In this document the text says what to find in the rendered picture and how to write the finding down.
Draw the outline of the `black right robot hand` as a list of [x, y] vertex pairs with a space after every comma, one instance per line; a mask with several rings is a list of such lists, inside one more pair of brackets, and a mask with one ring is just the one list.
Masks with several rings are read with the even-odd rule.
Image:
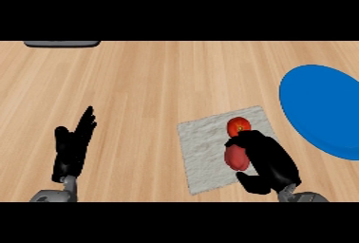
[[245, 191], [266, 195], [270, 190], [281, 192], [289, 185], [301, 183], [295, 163], [278, 141], [258, 130], [241, 131], [224, 143], [226, 147], [236, 145], [257, 171], [255, 176], [236, 172], [235, 176]]

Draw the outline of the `blue plate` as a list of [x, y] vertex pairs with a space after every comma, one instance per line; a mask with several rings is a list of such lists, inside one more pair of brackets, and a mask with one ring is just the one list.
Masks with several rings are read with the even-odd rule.
[[279, 101], [306, 141], [341, 159], [359, 160], [359, 81], [325, 65], [301, 65], [284, 76]]

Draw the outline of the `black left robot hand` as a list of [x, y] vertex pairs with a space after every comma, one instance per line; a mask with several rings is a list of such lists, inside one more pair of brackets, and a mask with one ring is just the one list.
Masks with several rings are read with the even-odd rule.
[[94, 109], [89, 106], [72, 132], [65, 126], [55, 128], [56, 158], [52, 181], [62, 183], [66, 176], [81, 174], [87, 147], [96, 129]]

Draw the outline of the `dark grey flat appliance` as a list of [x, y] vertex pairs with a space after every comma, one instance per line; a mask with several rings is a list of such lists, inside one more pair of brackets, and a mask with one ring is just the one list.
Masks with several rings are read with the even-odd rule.
[[28, 47], [96, 47], [100, 41], [24, 41]]

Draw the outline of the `pale grey placemat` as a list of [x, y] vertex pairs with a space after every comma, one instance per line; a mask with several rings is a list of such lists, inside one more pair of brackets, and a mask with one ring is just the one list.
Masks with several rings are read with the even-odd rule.
[[266, 136], [278, 140], [263, 108], [248, 108], [211, 115], [177, 125], [188, 190], [196, 195], [236, 183], [235, 171], [224, 162], [229, 140], [227, 121], [242, 117]]

